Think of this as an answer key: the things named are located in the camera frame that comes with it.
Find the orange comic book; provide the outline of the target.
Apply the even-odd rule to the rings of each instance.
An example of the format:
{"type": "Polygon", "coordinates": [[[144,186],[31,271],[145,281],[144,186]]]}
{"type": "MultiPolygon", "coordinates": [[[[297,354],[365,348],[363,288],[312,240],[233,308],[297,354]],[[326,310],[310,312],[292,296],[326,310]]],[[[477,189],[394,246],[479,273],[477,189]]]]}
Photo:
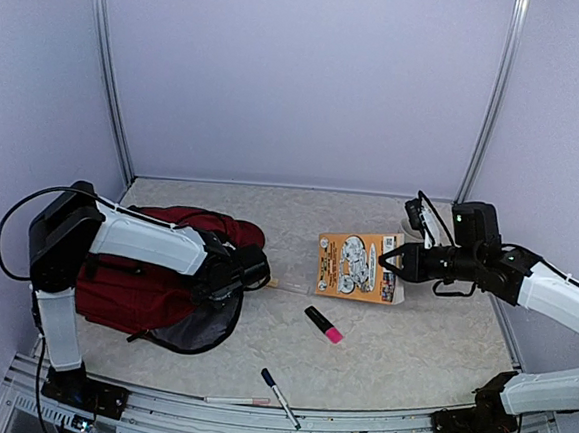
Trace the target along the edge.
{"type": "Polygon", "coordinates": [[[315,292],[362,303],[404,302],[404,284],[378,258],[405,242],[403,233],[322,233],[315,292]]]}

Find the red student backpack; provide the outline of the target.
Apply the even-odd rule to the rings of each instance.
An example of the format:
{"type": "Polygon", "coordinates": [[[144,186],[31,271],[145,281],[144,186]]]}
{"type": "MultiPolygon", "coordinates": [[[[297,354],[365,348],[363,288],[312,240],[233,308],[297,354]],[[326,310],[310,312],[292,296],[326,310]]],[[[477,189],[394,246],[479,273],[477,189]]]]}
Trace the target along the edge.
{"type": "Polygon", "coordinates": [[[182,355],[211,351],[233,333],[244,293],[227,301],[194,304],[193,283],[146,262],[109,254],[92,255],[76,284],[76,312],[87,321],[144,339],[182,355]]]}

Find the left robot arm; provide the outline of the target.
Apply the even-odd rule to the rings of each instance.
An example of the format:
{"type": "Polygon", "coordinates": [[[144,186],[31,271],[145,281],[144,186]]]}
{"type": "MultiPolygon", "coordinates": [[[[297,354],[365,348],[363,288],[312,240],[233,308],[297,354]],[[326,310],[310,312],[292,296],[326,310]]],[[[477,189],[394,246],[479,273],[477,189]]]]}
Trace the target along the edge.
{"type": "Polygon", "coordinates": [[[198,355],[233,333],[244,295],[271,279],[263,231],[198,207],[124,207],[79,181],[50,189],[30,222],[32,315],[48,367],[36,394],[119,420],[129,393],[88,376],[79,317],[198,355]]]}

